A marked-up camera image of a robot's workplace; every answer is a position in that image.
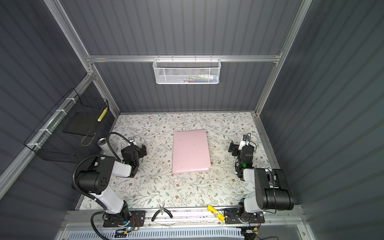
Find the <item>pink file folder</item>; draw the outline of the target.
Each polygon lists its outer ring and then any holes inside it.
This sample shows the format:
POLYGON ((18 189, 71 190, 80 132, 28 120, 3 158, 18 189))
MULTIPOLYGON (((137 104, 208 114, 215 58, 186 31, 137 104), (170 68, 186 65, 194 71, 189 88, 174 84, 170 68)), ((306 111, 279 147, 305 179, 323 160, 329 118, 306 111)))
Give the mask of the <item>pink file folder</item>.
POLYGON ((204 172, 210 168, 206 130, 174 132, 172 173, 204 172))

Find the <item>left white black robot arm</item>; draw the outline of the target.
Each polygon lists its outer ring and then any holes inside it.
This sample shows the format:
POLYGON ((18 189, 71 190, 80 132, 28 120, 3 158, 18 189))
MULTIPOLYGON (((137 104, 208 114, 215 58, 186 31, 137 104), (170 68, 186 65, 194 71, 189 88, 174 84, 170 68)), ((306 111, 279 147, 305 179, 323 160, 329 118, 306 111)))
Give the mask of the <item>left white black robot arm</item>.
POLYGON ((99 204, 103 227, 121 227, 132 231, 144 224, 144 211, 131 213, 128 203, 109 186, 111 176, 134 178, 139 160, 147 155, 146 146, 129 145, 121 150, 123 160, 114 156, 97 155, 78 163, 72 176, 72 187, 99 204))

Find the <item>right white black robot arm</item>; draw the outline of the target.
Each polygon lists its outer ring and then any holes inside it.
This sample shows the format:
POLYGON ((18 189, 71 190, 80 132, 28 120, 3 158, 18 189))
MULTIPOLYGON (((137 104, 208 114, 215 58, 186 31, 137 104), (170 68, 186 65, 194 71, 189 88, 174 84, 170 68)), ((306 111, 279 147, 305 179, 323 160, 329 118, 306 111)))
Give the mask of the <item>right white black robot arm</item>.
POLYGON ((242 198, 237 207, 222 210, 226 224, 260 225, 265 222, 264 213, 276 214, 294 208, 294 197, 284 171, 253 167, 254 150, 251 144, 230 143, 228 152, 237 158, 236 175, 241 181, 252 183, 254 191, 242 198))

